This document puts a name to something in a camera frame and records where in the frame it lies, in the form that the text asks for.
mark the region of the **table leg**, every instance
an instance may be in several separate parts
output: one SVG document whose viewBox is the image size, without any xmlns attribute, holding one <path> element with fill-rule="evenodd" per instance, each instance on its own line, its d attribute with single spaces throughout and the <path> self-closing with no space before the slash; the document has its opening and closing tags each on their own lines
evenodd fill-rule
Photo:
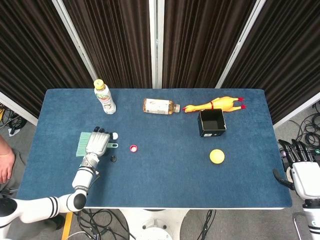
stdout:
<svg viewBox="0 0 320 240">
<path fill-rule="evenodd" d="M 155 230 L 160 230 L 160 228 L 162 231 L 165 230 L 171 236 L 171 239 L 180 240 L 181 225 L 189 209 L 149 211 L 141 208 L 122 208 L 120 211 L 128 222 L 130 233 L 136 237 L 136 240 L 144 239 L 150 224 Z"/>
</svg>

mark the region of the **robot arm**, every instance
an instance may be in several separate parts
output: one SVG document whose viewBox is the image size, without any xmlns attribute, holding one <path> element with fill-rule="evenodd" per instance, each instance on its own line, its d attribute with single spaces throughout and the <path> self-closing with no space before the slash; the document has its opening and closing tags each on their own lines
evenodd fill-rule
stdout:
<svg viewBox="0 0 320 240">
<path fill-rule="evenodd" d="M 282 179 L 276 169 L 273 169 L 273 175 L 280 184 L 295 190 L 296 194 L 304 200 L 303 215 L 307 219 L 312 239 L 320 240 L 320 167 L 303 142 L 292 139 L 292 143 L 294 147 L 287 141 L 279 140 L 289 162 L 293 182 Z M 293 216 L 293 222 L 301 240 L 295 216 Z"/>
<path fill-rule="evenodd" d="M 94 174 L 98 175 L 96 167 L 113 134 L 96 127 L 91 133 L 86 155 L 76 172 L 72 182 L 74 193 L 61 197 L 45 197 L 34 200 L 19 200 L 13 198 L 0 199 L 0 239 L 5 239 L 11 222 L 20 218 L 23 223 L 33 223 L 53 218 L 59 213 L 78 212 L 85 207 L 87 193 Z"/>
</svg>

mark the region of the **red bottle cap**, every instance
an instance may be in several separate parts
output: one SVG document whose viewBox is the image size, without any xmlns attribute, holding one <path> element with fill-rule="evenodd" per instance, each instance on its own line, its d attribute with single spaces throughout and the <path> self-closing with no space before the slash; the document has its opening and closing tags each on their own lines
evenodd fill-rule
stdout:
<svg viewBox="0 0 320 240">
<path fill-rule="evenodd" d="M 130 151 L 131 151 L 132 153 L 135 153 L 136 151 L 138 151 L 138 146 L 137 146 L 137 145 L 131 145 L 131 146 L 130 146 Z"/>
</svg>

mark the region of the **standing bottle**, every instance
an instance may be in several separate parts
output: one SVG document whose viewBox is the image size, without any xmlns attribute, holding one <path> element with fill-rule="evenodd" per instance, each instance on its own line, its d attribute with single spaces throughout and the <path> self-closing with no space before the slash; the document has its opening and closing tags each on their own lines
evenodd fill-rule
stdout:
<svg viewBox="0 0 320 240">
<path fill-rule="evenodd" d="M 102 81 L 101 79 L 96 79 L 93 85 L 94 93 L 97 99 L 102 104 L 103 111 L 106 114 L 114 114 L 117 110 L 117 107 L 112 100 L 112 96 L 107 85 L 105 85 L 104 81 Z"/>
<path fill-rule="evenodd" d="M 145 98 L 143 101 L 143 111 L 149 114 L 173 114 L 179 113 L 180 105 L 174 104 L 170 100 L 160 100 Z"/>
</svg>

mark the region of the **yellow rubber chicken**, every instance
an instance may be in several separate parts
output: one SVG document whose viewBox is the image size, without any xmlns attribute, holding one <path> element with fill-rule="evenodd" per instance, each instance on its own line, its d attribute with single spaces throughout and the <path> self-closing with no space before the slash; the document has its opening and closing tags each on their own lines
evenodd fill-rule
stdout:
<svg viewBox="0 0 320 240">
<path fill-rule="evenodd" d="M 205 110 L 205 109 L 222 109 L 224 112 L 232 112 L 239 109 L 245 109 L 247 106 L 242 104 L 241 106 L 234 106 L 234 101 L 243 102 L 243 97 L 218 97 L 216 99 L 213 99 L 212 101 L 203 104 L 203 105 L 188 105 L 182 108 L 185 113 Z"/>
</svg>

